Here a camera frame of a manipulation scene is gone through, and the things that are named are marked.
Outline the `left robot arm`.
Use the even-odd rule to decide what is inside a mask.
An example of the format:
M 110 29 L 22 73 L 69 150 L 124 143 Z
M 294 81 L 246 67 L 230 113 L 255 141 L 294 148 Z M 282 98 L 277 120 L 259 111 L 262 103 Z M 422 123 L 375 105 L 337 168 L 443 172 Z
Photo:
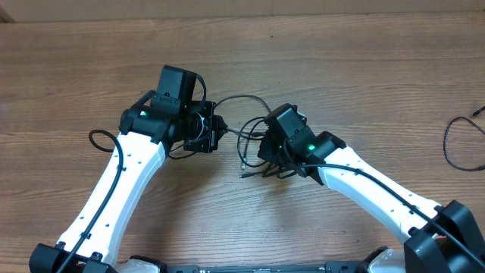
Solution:
M 158 87 L 124 111 L 119 135 L 110 135 L 110 161 L 85 206 L 55 246 L 38 244 L 31 272 L 164 272 L 165 264 L 144 256 L 117 263 L 120 243 L 155 172 L 171 151 L 210 153 L 224 132 L 215 103 L 192 98 L 201 75 L 166 65 Z

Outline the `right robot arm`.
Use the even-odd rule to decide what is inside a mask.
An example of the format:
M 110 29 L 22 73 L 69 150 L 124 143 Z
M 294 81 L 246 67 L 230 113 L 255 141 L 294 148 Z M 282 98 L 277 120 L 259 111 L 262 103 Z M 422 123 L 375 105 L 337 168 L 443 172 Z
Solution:
M 311 177 L 348 197 L 402 244 L 383 247 L 356 272 L 482 272 L 484 238 L 471 210 L 453 200 L 443 206 L 407 190 L 366 163 L 328 131 L 314 134 L 297 107 L 284 104 L 263 122 L 258 157 L 283 172 Z

